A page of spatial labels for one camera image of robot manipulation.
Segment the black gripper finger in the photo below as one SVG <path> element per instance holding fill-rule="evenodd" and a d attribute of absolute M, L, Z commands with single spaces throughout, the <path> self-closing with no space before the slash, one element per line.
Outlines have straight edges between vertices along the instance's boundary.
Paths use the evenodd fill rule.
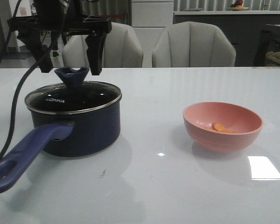
<path fill-rule="evenodd" d="M 42 44 L 39 31 L 19 30 L 17 39 L 25 44 L 36 62 L 39 62 L 38 67 L 41 72 L 50 72 L 53 69 L 49 54 L 45 55 L 48 51 L 48 46 Z"/>
<path fill-rule="evenodd" d="M 89 34 L 85 42 L 88 49 L 86 50 L 91 74 L 94 76 L 100 75 L 102 71 L 102 57 L 105 46 L 106 33 L 94 31 Z"/>

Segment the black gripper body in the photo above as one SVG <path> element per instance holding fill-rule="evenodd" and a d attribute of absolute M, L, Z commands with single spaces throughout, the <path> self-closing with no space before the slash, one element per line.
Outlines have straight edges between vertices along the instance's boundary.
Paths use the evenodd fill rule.
<path fill-rule="evenodd" d="M 110 33 L 110 18 L 90 16 L 82 11 L 80 0 L 34 0 L 36 15 L 9 19 L 11 31 L 59 31 L 69 35 L 86 35 L 92 31 Z"/>

